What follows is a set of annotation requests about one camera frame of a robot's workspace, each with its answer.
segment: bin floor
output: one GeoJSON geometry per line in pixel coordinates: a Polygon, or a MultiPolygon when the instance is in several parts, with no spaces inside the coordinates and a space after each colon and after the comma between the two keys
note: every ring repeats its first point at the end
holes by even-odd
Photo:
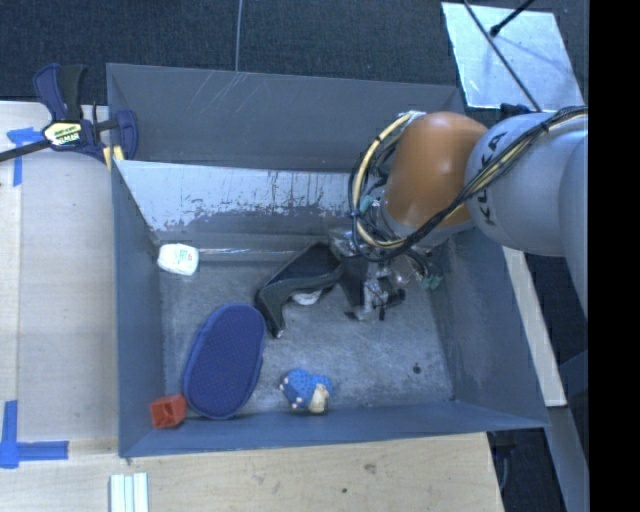
{"type": "MultiPolygon", "coordinates": [[[[201,262],[189,277],[160,271],[167,394],[181,391],[182,372],[200,325],[229,302],[253,304],[256,290],[283,264],[201,262]]],[[[251,399],[240,414],[282,411],[278,389],[294,368],[329,377],[331,408],[380,407],[452,399],[453,390],[429,292],[417,283],[384,321],[348,318],[349,302],[337,285],[311,306],[288,302],[280,339],[267,334],[264,362],[251,399]]]]}

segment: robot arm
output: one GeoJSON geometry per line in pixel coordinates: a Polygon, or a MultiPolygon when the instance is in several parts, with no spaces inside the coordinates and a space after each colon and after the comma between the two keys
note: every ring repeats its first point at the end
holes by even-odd
{"type": "Polygon", "coordinates": [[[566,257],[586,315],[587,121],[587,107],[517,115],[489,130],[453,113],[401,116],[354,173],[353,245],[388,262],[475,226],[504,246],[566,257]],[[367,178],[386,138],[395,158],[372,199],[367,178]]]}

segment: blue oval sponge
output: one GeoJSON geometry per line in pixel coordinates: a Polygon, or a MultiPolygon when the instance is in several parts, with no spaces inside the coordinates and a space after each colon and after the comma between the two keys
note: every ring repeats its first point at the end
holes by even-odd
{"type": "Polygon", "coordinates": [[[253,392],[262,367],[263,316],[242,303],[214,311],[195,337],[183,377],[183,395],[196,412],[227,419],[253,392]]]}

